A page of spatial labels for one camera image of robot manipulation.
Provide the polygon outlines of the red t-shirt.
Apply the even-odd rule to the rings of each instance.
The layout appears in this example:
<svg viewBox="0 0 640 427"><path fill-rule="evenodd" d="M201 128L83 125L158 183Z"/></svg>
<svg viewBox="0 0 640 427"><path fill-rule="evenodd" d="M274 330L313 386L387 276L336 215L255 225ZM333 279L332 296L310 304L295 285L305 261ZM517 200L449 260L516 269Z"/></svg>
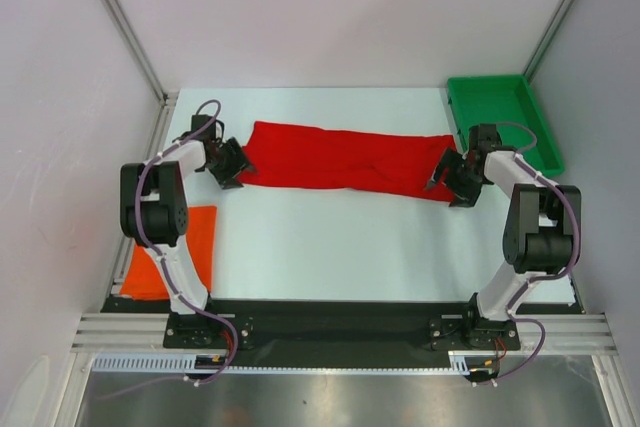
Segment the red t-shirt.
<svg viewBox="0 0 640 427"><path fill-rule="evenodd" d="M352 189L449 203L428 181L451 135L398 136L257 121L243 151L254 166L238 180L264 187Z"/></svg>

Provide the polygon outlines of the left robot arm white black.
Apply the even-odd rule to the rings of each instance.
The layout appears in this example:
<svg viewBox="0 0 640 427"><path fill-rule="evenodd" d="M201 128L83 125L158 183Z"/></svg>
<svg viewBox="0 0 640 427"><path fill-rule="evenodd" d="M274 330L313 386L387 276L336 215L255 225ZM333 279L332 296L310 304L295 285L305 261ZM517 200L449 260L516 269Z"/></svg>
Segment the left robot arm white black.
<svg viewBox="0 0 640 427"><path fill-rule="evenodd" d="M123 234L150 255L168 292L166 348L204 348L219 337L235 346L231 321L210 311L210 294L187 246L189 212L184 180L209 172L223 189L240 188L238 176L253 168L237 139L223 138L215 115L194 114L191 128L168 148L119 174L119 219Z"/></svg>

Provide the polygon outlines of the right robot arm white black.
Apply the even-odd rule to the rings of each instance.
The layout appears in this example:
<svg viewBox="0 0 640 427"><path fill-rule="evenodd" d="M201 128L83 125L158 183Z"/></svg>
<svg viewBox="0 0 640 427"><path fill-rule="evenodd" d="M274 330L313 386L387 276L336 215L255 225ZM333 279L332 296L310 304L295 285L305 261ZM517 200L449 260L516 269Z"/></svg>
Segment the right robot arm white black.
<svg viewBox="0 0 640 427"><path fill-rule="evenodd" d="M577 264L582 193L534 169L525 151L503 144L497 125L474 125L466 152L446 149L426 185L447 187L454 208L475 206L486 185L497 186L509 199L503 263L472 295L460 318L432 322L433 348L516 347L519 306L537 285L568 276Z"/></svg>

